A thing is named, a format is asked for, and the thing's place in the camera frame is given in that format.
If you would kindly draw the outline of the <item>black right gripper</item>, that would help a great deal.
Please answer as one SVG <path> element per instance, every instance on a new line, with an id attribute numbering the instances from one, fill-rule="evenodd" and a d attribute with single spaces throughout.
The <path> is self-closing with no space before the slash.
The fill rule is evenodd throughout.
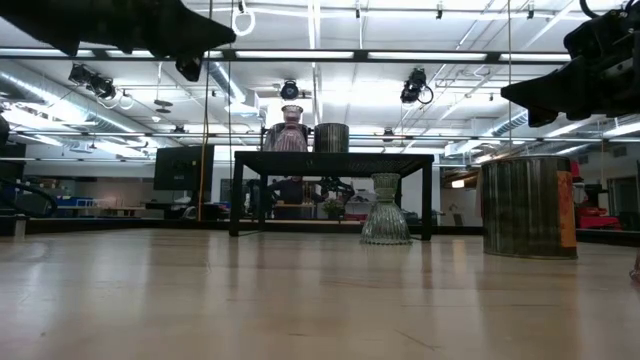
<path id="1" fill-rule="evenodd" d="M 639 9 L 581 11 L 588 20 L 564 38 L 569 63 L 501 89 L 503 98 L 527 110 L 530 127 L 553 123 L 560 113 L 586 119 L 639 112 Z"/>

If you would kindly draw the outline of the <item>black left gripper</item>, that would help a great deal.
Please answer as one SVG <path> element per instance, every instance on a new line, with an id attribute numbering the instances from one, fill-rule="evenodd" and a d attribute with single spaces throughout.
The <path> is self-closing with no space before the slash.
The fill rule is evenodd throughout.
<path id="1" fill-rule="evenodd" d="M 149 51 L 179 57 L 175 68 L 189 82 L 199 81 L 204 52 L 236 41 L 230 27 L 180 0 L 1 0 L 1 17 L 70 56 L 82 42 L 132 51 L 133 40 L 149 25 Z"/>

